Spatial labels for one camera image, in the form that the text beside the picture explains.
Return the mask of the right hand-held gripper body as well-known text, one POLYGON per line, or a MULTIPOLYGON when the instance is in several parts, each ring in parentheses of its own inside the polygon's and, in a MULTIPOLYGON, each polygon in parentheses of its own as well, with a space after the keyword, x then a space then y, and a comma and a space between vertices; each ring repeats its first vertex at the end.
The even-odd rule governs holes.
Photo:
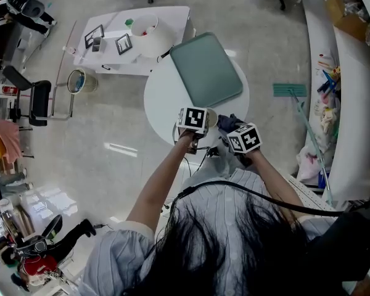
POLYGON ((256 125, 236 122, 231 125, 219 126, 219 131, 229 153, 233 154, 244 167, 249 167, 252 160, 246 154, 259 149, 262 145, 256 125))

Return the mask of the white cup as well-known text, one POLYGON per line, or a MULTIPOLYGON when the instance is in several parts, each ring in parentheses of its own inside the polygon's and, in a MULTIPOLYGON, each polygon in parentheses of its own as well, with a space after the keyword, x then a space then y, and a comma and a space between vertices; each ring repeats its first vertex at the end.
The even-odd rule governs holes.
POLYGON ((208 127, 214 128, 218 123, 218 114, 211 108, 207 108, 208 112, 208 127))

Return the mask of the dark blue cloth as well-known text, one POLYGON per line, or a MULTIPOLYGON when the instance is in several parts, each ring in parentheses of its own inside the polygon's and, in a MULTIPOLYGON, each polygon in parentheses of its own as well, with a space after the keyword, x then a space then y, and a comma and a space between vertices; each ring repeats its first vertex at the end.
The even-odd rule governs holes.
POLYGON ((232 133, 244 125, 245 122, 238 119, 233 113, 229 117, 218 115, 217 127, 222 133, 232 133))

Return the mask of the person's right forearm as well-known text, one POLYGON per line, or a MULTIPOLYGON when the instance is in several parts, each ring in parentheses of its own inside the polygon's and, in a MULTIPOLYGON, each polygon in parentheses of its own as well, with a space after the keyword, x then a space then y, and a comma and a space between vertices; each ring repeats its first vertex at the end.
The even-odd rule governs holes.
POLYGON ((272 198, 288 204, 303 205, 292 186, 282 177, 280 172, 269 163, 259 149, 254 149, 246 153, 246 157, 251 159, 272 198))

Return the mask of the pink hanging cloth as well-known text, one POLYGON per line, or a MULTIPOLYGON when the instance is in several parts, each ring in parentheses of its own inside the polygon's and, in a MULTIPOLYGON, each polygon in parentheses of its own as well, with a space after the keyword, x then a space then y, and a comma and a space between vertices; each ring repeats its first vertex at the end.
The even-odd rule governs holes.
POLYGON ((14 163, 22 157, 19 126, 11 121, 0 119, 0 158, 14 163))

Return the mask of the person's grey trousers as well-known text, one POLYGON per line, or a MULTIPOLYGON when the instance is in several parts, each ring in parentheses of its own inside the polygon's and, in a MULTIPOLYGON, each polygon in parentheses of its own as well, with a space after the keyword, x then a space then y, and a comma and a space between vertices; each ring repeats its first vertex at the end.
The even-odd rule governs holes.
POLYGON ((206 158, 201 168, 183 182, 181 191, 207 180, 228 179, 238 166, 239 162, 234 156, 206 158))

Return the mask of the green plastic tray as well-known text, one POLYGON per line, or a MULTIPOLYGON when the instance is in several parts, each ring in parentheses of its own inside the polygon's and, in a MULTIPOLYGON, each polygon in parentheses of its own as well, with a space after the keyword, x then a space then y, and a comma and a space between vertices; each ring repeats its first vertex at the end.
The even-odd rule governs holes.
POLYGON ((210 32, 170 50, 192 104, 215 107, 243 91, 243 84, 218 38, 210 32))

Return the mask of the green flat mop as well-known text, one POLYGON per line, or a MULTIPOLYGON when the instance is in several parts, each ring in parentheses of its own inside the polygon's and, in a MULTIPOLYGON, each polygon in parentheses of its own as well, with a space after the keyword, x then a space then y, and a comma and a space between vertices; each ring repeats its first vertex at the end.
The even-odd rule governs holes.
POLYGON ((329 205, 332 205, 332 193, 331 193, 331 187, 328 180, 328 175, 326 171, 326 166, 324 163, 324 157, 323 154, 319 148, 318 142, 315 138, 315 134, 311 128, 311 125, 308 121, 308 117, 306 116, 304 110, 303 110, 303 103, 299 101, 296 92, 295 92, 295 84, 273 84, 273 94, 275 97, 293 97, 296 106, 297 111, 306 127, 306 130, 308 132, 308 135, 311 139, 311 142, 314 146, 314 150, 318 159, 319 167, 323 173, 323 178, 325 180, 326 184, 326 191, 327 191, 327 202, 329 205))

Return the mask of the pink plastic bag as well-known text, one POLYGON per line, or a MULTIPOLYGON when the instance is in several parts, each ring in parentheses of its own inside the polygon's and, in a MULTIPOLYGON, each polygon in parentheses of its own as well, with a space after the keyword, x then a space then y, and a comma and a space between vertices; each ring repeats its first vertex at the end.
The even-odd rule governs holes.
POLYGON ((314 146, 305 145, 296 155, 298 163, 297 179, 303 184, 318 185, 321 167, 314 146))

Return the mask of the low white rectangular table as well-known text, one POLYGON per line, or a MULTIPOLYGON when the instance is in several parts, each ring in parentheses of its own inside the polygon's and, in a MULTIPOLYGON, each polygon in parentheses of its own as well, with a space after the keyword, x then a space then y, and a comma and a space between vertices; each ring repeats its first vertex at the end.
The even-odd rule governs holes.
POLYGON ((131 25, 125 25, 126 19, 134 21, 146 14, 156 15, 175 31, 174 46, 195 36, 188 6, 148 7, 103 14, 91 17, 86 22, 83 32, 80 33, 80 42, 75 47, 78 54, 75 56, 73 64, 100 74, 150 75, 162 59, 162 55, 157 58, 144 57, 134 47, 123 55, 119 55, 115 45, 115 40, 125 33, 129 34, 129 37, 131 36, 131 25), (102 25, 104 29, 102 49, 100 52, 92 52, 91 48, 85 48, 84 36, 99 25, 102 25))

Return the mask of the woven waste basket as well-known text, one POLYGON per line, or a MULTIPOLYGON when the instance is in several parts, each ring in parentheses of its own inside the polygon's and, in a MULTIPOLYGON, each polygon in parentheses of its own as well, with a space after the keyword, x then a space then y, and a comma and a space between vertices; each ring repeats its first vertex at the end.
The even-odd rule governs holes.
POLYGON ((72 94, 91 93, 97 87, 98 80, 92 70, 76 68, 67 79, 67 89, 72 94))

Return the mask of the white curved counter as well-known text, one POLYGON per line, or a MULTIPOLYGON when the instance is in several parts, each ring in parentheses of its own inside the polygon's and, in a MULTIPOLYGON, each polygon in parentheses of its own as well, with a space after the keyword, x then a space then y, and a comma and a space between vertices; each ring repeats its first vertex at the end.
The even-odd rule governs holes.
POLYGON ((334 27, 325 0, 302 0, 311 53, 311 103, 318 100, 319 56, 341 68, 339 133, 329 186, 332 200, 370 198, 370 47, 334 27))

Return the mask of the person's light striped shirt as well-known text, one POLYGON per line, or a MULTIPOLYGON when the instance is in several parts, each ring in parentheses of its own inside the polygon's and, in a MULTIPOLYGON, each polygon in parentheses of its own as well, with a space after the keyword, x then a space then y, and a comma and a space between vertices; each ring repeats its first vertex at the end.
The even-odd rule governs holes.
POLYGON ((96 244, 80 296, 295 295, 295 262, 334 220, 295 222, 264 200, 252 171, 192 186, 173 205, 164 234, 123 221, 96 244))

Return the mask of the black picture frame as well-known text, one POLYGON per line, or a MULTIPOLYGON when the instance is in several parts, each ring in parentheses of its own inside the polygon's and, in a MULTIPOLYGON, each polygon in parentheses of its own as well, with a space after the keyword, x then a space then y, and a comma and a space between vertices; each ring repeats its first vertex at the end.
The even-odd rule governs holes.
POLYGON ((115 45, 117 47, 117 51, 120 56, 133 48, 133 45, 130 40, 130 36, 127 33, 117 38, 115 40, 115 45))
POLYGON ((103 38, 104 37, 104 29, 102 25, 95 27, 92 31, 84 36, 84 45, 85 48, 88 49, 92 46, 93 41, 95 38, 103 38))

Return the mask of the black chair with chrome frame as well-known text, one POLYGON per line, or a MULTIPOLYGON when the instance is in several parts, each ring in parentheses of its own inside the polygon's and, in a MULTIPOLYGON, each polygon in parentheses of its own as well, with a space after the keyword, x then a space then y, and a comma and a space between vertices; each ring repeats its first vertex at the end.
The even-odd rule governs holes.
POLYGON ((43 127, 47 126, 48 120, 60 120, 67 121, 73 116, 73 103, 75 96, 70 95, 70 106, 68 114, 66 116, 55 116, 55 100, 57 86, 52 88, 52 84, 48 80, 42 80, 38 82, 28 81, 20 72, 18 72, 13 66, 5 66, 3 75, 19 90, 19 95, 22 91, 30 90, 30 101, 28 115, 20 115, 20 117, 28 118, 31 126, 43 127), (49 95, 52 91, 52 102, 51 102, 51 113, 48 114, 49 107, 49 95))

